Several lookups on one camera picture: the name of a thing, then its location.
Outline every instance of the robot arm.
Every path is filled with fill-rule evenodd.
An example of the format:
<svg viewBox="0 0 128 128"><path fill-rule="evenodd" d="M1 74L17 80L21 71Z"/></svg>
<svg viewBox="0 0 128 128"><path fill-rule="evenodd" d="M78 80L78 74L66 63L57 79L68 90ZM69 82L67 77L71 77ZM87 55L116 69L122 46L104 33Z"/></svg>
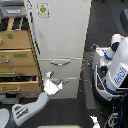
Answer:
<svg viewBox="0 0 128 128"><path fill-rule="evenodd" d="M111 47L107 50L103 50L104 56L100 59L100 68L101 70L106 70L109 68L113 55L115 54L118 45L124 39L120 34L114 34L111 39Z"/></svg>
<svg viewBox="0 0 128 128"><path fill-rule="evenodd" d="M36 102L21 105L15 104L12 107L13 118L17 126L23 124L30 117L41 111L48 102L46 93L41 93Z"/></svg>

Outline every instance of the drawer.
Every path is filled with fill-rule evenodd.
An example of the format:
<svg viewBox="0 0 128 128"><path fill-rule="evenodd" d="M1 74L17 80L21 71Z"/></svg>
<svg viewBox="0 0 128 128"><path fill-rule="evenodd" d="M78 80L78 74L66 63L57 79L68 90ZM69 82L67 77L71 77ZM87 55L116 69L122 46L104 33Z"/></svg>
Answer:
<svg viewBox="0 0 128 128"><path fill-rule="evenodd" d="M35 65L31 49L0 50L0 66Z"/></svg>
<svg viewBox="0 0 128 128"><path fill-rule="evenodd" d="M79 79L63 79L63 89L57 92L50 99L77 98Z"/></svg>
<svg viewBox="0 0 128 128"><path fill-rule="evenodd" d="M40 92L38 78L36 78L35 80L24 82L0 82L0 93L26 92Z"/></svg>
<svg viewBox="0 0 128 128"><path fill-rule="evenodd" d="M38 75L36 65L19 67L0 67L0 77L35 76Z"/></svg>
<svg viewBox="0 0 128 128"><path fill-rule="evenodd" d="M31 48L28 31L1 31L0 49Z"/></svg>
<svg viewBox="0 0 128 128"><path fill-rule="evenodd" d="M45 78L46 73L53 71L52 78L68 78L79 77L82 65L82 59L70 59L70 60L44 60L38 61L42 74L42 78Z"/></svg>

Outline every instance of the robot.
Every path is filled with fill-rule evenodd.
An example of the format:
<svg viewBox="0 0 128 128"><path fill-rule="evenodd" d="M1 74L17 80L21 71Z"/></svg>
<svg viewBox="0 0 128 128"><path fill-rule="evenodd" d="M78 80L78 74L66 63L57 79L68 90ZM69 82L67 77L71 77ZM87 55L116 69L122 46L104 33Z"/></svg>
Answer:
<svg viewBox="0 0 128 128"><path fill-rule="evenodd" d="M114 34L111 46L97 47L93 63L93 91L107 105L114 106L128 90L128 37Z"/></svg>

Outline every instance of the black base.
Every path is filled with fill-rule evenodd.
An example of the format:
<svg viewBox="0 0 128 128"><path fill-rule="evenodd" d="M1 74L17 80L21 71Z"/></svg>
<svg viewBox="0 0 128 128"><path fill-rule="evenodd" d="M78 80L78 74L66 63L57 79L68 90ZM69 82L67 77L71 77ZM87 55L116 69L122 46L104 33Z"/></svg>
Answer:
<svg viewBox="0 0 128 128"><path fill-rule="evenodd" d="M119 104L119 100L115 100L112 99L112 101L108 101L106 99L104 99L96 90L95 87L95 80L94 80L94 70L91 71L91 78L92 78L92 88L93 88L93 94L94 97L96 98L96 100L101 103L103 106L106 107L113 107L113 106L117 106Z"/></svg>

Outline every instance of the drawer handle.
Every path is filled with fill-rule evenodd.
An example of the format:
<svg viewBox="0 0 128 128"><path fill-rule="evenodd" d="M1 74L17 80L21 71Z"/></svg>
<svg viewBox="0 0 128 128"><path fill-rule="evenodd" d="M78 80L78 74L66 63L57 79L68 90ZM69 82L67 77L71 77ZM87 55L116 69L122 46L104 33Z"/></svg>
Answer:
<svg viewBox="0 0 128 128"><path fill-rule="evenodd" d="M4 92L4 93L7 93L7 92L19 92L19 86L18 86L18 88L16 89L16 90L6 90L6 91L4 91L3 89L5 88L5 86L2 86L1 87L1 92Z"/></svg>
<svg viewBox="0 0 128 128"><path fill-rule="evenodd" d="M0 73L0 75L15 75L16 74L16 71L14 71L14 72L10 72L10 73Z"/></svg>
<svg viewBox="0 0 128 128"><path fill-rule="evenodd" d="M58 84L60 84L60 81L62 81L62 80L60 80L60 81L58 81L58 80L51 80L51 81L58 85ZM65 81L62 81L62 84L66 84L68 82L70 82L70 81L69 80L65 80Z"/></svg>
<svg viewBox="0 0 128 128"><path fill-rule="evenodd" d="M51 63L51 64L54 64L54 65L56 65L56 66L63 66L63 65L69 64L69 63L71 63L71 62L68 61L68 62L65 62L65 63L63 63L63 64L57 64L57 63L55 63L55 61L50 61L50 63Z"/></svg>
<svg viewBox="0 0 128 128"><path fill-rule="evenodd" d="M8 62L9 62L9 59L7 59L7 61L0 62L0 64L5 64L5 63L8 63Z"/></svg>

